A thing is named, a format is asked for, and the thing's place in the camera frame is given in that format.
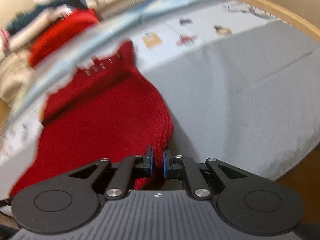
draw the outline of bed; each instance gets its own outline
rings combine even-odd
[[[198,162],[215,157],[276,180],[320,140],[319,34],[265,0],[199,0],[119,33],[77,66],[86,68],[90,58],[103,58],[132,39],[138,69],[171,111],[174,154]],[[60,53],[39,65],[39,78]],[[58,86],[71,78],[72,72]],[[44,101],[34,102],[37,115]],[[5,105],[2,113],[5,119]],[[33,157],[6,160],[0,173],[11,175],[7,191],[17,178],[12,169],[20,165],[21,173]]]

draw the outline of red fabric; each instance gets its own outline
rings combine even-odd
[[[166,105],[134,65],[132,42],[118,55],[95,60],[88,77],[78,70],[72,82],[49,98],[44,130],[35,163],[11,191],[51,178],[100,158],[120,162],[144,154],[154,146],[154,161],[162,165],[162,151],[173,132]],[[139,187],[148,180],[140,181]]]
[[[58,21],[36,40],[31,49],[30,66],[34,67],[72,37],[97,23],[99,20],[93,9],[76,10],[69,17]]]

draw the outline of metal screw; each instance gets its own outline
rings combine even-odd
[[[112,188],[107,190],[107,195],[109,197],[119,197],[122,194],[122,191],[118,188]]]
[[[210,195],[210,191],[204,188],[197,189],[195,195],[198,197],[207,197]]]

